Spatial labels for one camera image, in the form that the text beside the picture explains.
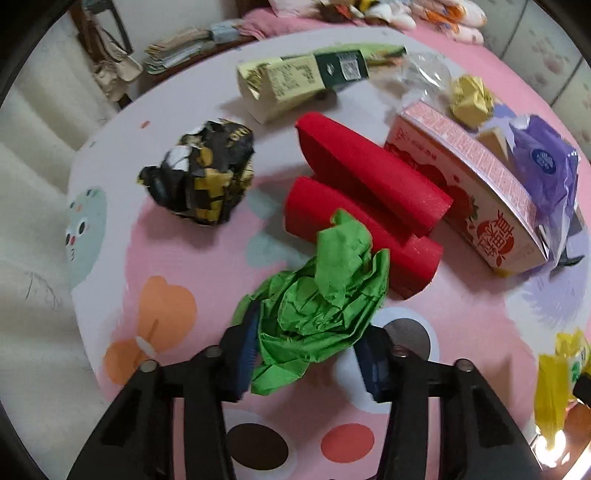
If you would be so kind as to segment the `green paper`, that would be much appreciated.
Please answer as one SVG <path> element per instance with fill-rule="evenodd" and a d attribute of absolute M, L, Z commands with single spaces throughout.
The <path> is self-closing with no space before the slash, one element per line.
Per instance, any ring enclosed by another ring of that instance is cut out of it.
<path fill-rule="evenodd" d="M 390 251 L 373 250 L 368 228 L 336 210 L 318 232 L 317 251 L 300 269 L 280 271 L 239 301 L 238 325 L 259 303 L 256 341 L 260 363 L 250 391 L 270 395 L 353 346 L 365 333 L 389 288 Z"/>

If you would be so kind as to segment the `clear plastic bag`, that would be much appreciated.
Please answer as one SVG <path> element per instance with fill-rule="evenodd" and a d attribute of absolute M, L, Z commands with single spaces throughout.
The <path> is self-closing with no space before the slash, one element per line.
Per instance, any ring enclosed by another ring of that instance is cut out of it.
<path fill-rule="evenodd" d="M 398 76 L 405 100 L 448 99 L 452 80 L 452 74 L 442 58 L 428 52 L 406 54 Z"/>

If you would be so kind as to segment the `cartoon printed table cloth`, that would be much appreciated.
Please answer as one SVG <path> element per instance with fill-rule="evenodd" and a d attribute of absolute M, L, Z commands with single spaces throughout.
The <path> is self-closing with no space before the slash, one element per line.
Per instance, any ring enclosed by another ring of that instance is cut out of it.
<path fill-rule="evenodd" d="M 510 110 L 560 126 L 549 105 L 488 50 L 386 28 L 331 27 L 252 43 L 152 88 L 81 148 L 69 181 L 67 259 L 78 271 L 73 303 L 107 398 L 141 360 L 175 363 L 216 343 L 243 295 L 280 270 L 300 267 L 314 251 L 283 228 L 284 198 L 294 179 L 308 173 L 294 128 L 298 112 L 257 123 L 238 91 L 238 65 L 362 42 L 437 50 L 453 74 L 483 78 Z M 136 178 L 183 134 L 221 118 L 252 129 L 254 181 L 228 224 L 199 226 L 157 206 Z M 549 278 L 501 278 L 448 224 L 432 236 L 444 249 L 435 278 L 410 299 L 388 298 L 376 323 L 402 320 L 426 331 L 436 361 L 472 360 L 532 435 L 538 355 L 552 350 L 558 332 L 590 326 L 589 263 Z M 287 447 L 280 466 L 238 466 L 238 477 L 370 478 L 388 412 L 363 388 L 353 352 L 312 366 L 273 395 L 246 395 L 226 407 L 228 427 L 249 444 Z"/>

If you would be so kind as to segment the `pink strawberry carton box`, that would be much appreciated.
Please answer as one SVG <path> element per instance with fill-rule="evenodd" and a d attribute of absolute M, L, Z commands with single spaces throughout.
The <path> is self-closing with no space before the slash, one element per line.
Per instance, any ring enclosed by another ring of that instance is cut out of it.
<path fill-rule="evenodd" d="M 385 148 L 453 200 L 446 221 L 500 276 L 547 263 L 531 196 L 477 139 L 430 105 L 417 101 L 394 119 Z"/>

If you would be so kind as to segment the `black gold wrapper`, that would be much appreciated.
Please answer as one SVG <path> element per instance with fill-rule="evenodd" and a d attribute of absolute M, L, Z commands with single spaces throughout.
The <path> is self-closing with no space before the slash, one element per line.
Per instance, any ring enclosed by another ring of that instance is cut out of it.
<path fill-rule="evenodd" d="M 158 165 L 137 176 L 152 200 L 172 214 L 199 225 L 229 221 L 252 185 L 254 136 L 229 120 L 208 121 L 180 137 Z"/>

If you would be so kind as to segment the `purple plastic bag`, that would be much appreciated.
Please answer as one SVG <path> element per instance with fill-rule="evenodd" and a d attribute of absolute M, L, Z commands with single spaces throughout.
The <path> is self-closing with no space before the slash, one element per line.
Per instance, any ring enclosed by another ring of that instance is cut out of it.
<path fill-rule="evenodd" d="M 578 152 L 538 115 L 516 117 L 510 129 L 516 176 L 536 206 L 535 225 L 543 229 L 549 262 L 556 266 L 575 213 Z"/>

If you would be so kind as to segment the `yellow paper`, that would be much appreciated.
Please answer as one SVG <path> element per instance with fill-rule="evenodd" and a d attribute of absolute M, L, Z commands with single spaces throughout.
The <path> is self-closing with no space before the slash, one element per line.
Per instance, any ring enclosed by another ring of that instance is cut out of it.
<path fill-rule="evenodd" d="M 452 85 L 451 113 L 464 126 L 478 130 L 494 113 L 495 99 L 482 78 L 462 75 Z"/>

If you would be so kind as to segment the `green yellow tea box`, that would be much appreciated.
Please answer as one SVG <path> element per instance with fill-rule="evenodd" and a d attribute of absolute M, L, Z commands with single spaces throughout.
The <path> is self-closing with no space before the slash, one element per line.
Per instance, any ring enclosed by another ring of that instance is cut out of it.
<path fill-rule="evenodd" d="M 359 50 L 273 57 L 236 67 L 238 89 L 249 114 L 266 124 L 325 91 L 369 77 Z"/>

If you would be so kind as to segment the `folded floral quilt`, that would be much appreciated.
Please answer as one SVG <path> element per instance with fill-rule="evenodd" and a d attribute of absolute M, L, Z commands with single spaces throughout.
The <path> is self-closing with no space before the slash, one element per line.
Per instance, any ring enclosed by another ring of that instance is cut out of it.
<path fill-rule="evenodd" d="M 472 1 L 419 0 L 412 1 L 410 8 L 447 38 L 464 44 L 484 44 L 481 29 L 488 18 L 484 10 Z"/>

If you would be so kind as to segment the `yellow plastic wrapper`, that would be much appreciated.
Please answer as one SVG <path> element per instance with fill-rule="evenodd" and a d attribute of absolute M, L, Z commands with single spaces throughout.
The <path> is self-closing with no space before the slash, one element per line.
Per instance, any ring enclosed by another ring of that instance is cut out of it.
<path fill-rule="evenodd" d="M 555 352 L 539 356 L 534 416 L 548 449 L 555 446 L 556 434 L 564 426 L 577 381 L 589 373 L 590 344 L 579 328 L 573 333 L 557 333 Z"/>

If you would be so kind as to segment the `stack of books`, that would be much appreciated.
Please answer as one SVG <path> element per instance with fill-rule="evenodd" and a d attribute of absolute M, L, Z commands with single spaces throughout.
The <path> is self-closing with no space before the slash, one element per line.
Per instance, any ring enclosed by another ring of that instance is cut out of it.
<path fill-rule="evenodd" d="M 191 27 L 151 43 L 145 50 L 144 69 L 150 75 L 163 73 L 215 46 L 208 30 Z"/>

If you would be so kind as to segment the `light green snack packet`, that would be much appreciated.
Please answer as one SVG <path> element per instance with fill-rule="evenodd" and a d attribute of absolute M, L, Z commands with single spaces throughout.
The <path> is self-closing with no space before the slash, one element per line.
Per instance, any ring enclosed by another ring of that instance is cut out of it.
<path fill-rule="evenodd" d="M 315 54 L 342 53 L 345 51 L 359 50 L 369 67 L 400 65 L 407 54 L 407 49 L 401 45 L 387 43 L 346 43 L 320 48 Z"/>

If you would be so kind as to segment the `white curtain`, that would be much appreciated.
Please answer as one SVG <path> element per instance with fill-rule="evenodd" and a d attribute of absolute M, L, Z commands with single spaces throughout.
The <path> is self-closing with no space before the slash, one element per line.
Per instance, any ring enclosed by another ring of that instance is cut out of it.
<path fill-rule="evenodd" d="M 1 401 L 41 470 L 67 476 L 105 410 L 65 261 L 75 154 L 114 116 L 69 17 L 39 42 L 1 108 Z"/>

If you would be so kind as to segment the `hanging cream bags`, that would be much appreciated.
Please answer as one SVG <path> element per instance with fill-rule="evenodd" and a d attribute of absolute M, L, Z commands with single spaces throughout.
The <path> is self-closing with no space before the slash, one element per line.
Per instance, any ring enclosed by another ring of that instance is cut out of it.
<path fill-rule="evenodd" d="M 101 60 L 94 66 L 93 78 L 111 102 L 119 102 L 143 73 L 143 67 L 102 27 L 95 38 Z"/>

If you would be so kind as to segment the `small beige box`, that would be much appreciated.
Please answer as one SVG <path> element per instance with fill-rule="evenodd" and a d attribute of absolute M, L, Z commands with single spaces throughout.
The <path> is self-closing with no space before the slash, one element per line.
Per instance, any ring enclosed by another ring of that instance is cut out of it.
<path fill-rule="evenodd" d="M 509 162 L 509 144 L 499 127 L 493 127 L 479 132 L 476 139 L 484 145 L 498 160 Z"/>

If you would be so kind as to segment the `plush toy pile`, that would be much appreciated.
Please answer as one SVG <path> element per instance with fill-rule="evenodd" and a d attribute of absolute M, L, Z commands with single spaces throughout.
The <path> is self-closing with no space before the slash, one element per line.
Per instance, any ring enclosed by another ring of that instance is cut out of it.
<path fill-rule="evenodd" d="M 402 1 L 318 1 L 318 14 L 328 23 L 356 23 L 412 31 L 417 24 Z"/>

